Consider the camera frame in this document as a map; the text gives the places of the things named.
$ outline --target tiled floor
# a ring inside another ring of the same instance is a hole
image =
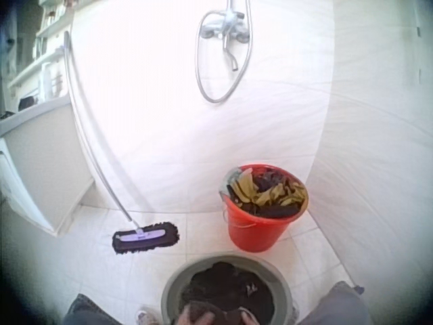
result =
[[[54,238],[23,218],[2,217],[2,264],[24,299],[59,319],[78,293],[125,324],[134,324],[138,307],[158,311],[162,289],[186,261],[217,252],[238,251],[222,213],[133,213],[141,224],[171,221],[181,239],[170,248],[116,255],[112,234],[130,229],[119,211],[79,207],[70,231]],[[256,254],[275,265],[287,280],[301,317],[339,280],[350,282],[332,247],[306,213],[269,251]]]

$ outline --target shelf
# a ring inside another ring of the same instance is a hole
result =
[[[43,30],[40,30],[36,33],[36,37],[50,37],[51,35],[60,32],[63,28],[67,27],[72,20],[74,19],[74,12],[69,11],[66,12],[62,17],[57,19],[51,25],[45,27]]]
[[[42,64],[54,61],[57,58],[62,57],[63,54],[64,54],[63,47],[59,47],[54,52],[46,53],[43,56],[37,58],[27,68],[25,68],[22,72],[20,72],[19,75],[9,83],[9,85],[7,85],[8,88],[12,88],[15,87],[16,85],[19,85],[20,83],[25,81],[30,75],[34,74],[37,70],[39,70]]]
[[[49,26],[45,27],[43,30],[40,30],[36,37],[50,37],[51,35],[56,34],[57,32],[60,32],[63,28],[67,27],[67,25],[70,25],[74,19],[74,12],[77,12],[78,10],[86,7],[87,5],[90,5],[91,3],[96,2],[97,0],[81,0],[77,5],[74,7],[67,9],[65,14],[57,19],[55,22],[50,24]]]
[[[54,6],[54,5],[59,5],[63,2],[63,0],[39,0],[39,5],[43,6],[43,5],[50,5],[50,6]]]

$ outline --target hand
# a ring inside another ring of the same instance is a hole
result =
[[[253,320],[246,312],[241,313],[242,320],[245,325],[260,325],[256,320]]]
[[[194,324],[191,323],[189,318],[189,306],[185,307],[181,316],[177,320],[176,325],[212,325],[215,315],[213,313],[205,313]]]

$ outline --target yellow cloth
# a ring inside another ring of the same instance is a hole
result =
[[[302,203],[306,198],[305,188],[295,181],[286,180],[259,193],[254,184],[251,169],[244,171],[230,186],[242,203],[254,203],[260,207],[279,205],[288,206]]]

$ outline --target metal faucet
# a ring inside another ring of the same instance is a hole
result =
[[[250,31],[244,24],[245,14],[233,11],[232,0],[227,0],[227,9],[217,12],[223,19],[215,20],[202,25],[200,36],[204,39],[218,37],[223,40],[223,51],[231,62],[232,71],[238,70],[237,60],[230,52],[230,40],[236,39],[240,43],[250,41]]]

